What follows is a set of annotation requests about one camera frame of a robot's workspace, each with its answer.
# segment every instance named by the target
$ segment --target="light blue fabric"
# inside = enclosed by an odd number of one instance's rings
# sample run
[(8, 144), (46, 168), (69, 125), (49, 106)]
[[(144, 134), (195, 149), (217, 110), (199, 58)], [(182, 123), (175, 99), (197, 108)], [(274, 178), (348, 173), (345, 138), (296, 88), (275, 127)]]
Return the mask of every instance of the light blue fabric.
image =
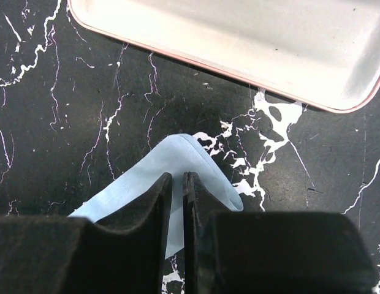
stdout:
[(171, 135), (154, 147), (140, 162), (76, 209), (71, 217), (97, 222), (146, 192), (164, 173), (172, 175), (172, 204), (165, 257), (183, 248), (183, 174), (196, 172), (205, 187), (232, 211), (243, 204), (209, 154), (190, 135)]

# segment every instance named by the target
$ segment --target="tray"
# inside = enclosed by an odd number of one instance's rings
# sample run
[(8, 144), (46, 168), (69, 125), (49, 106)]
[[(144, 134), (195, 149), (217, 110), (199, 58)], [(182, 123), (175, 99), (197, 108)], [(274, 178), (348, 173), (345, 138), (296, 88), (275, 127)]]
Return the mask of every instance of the tray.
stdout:
[(106, 36), (335, 113), (380, 86), (380, 0), (69, 0)]

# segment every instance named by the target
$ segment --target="black marble surface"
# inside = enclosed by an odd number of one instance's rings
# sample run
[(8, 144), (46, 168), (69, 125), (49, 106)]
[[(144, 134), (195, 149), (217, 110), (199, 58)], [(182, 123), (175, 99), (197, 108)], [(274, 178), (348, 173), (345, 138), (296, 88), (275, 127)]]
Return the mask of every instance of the black marble surface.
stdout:
[[(245, 209), (346, 213), (380, 274), (380, 90), (348, 115), (264, 99), (89, 32), (66, 1), (0, 0), (0, 215), (67, 215), (182, 132), (206, 147)], [(180, 252), (163, 292), (182, 288)]]

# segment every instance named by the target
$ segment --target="blue cloth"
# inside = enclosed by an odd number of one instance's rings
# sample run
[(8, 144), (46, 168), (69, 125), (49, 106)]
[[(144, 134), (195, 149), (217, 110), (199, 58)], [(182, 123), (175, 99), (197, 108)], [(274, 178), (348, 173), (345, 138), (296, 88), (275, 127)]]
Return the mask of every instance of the blue cloth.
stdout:
[(92, 222), (114, 213), (146, 192), (164, 173), (172, 175), (172, 204), (165, 257), (183, 248), (183, 174), (196, 172), (205, 187), (232, 211), (243, 209), (242, 201), (209, 154), (190, 135), (171, 135), (140, 162), (76, 209), (70, 217)]

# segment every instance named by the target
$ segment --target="marble countertop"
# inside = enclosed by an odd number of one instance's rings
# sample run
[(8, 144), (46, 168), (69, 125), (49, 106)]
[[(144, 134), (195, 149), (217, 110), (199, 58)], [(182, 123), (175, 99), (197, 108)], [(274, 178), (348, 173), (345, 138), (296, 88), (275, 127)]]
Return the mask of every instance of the marble countertop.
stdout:
[[(0, 0), (0, 215), (68, 215), (177, 133), (247, 210), (347, 214), (380, 278), (380, 90), (334, 115), (89, 32), (66, 1)], [(163, 292), (183, 278), (180, 252)]]

